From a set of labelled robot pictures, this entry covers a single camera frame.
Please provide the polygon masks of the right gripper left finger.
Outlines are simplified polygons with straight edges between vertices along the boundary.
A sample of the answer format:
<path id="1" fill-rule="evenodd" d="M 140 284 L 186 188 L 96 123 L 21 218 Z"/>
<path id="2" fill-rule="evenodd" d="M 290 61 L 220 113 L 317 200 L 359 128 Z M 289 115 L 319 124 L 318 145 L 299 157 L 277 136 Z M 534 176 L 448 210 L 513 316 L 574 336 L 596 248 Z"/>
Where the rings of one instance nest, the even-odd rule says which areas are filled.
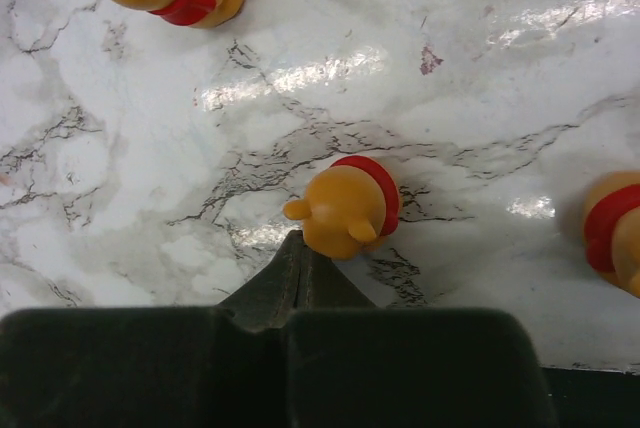
<path id="1" fill-rule="evenodd" d="M 304 245 L 213 306 L 23 309 L 1 321 L 5 427 L 284 427 L 281 329 Z"/>

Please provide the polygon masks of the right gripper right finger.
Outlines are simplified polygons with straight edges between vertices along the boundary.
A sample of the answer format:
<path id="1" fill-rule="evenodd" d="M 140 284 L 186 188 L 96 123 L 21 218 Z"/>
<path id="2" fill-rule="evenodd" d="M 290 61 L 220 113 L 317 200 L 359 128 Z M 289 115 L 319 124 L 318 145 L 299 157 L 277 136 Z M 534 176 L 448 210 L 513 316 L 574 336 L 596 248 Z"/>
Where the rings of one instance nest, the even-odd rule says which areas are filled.
<path id="1" fill-rule="evenodd" d="M 486 308 L 308 309 L 284 327 L 289 427 L 555 427 L 528 333 Z"/>

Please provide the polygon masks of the orange burger toy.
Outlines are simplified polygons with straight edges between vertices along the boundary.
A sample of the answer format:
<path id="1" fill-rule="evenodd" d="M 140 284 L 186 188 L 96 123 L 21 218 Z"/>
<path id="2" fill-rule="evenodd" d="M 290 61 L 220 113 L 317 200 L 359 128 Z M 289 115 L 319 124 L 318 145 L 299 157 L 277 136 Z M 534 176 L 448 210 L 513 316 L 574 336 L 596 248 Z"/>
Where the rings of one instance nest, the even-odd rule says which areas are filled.
<path id="1" fill-rule="evenodd" d="M 396 231 L 401 207 L 391 172 L 376 158 L 349 155 L 314 176 L 302 198 L 284 205 L 283 214 L 302 224 L 310 249 L 349 260 Z"/>

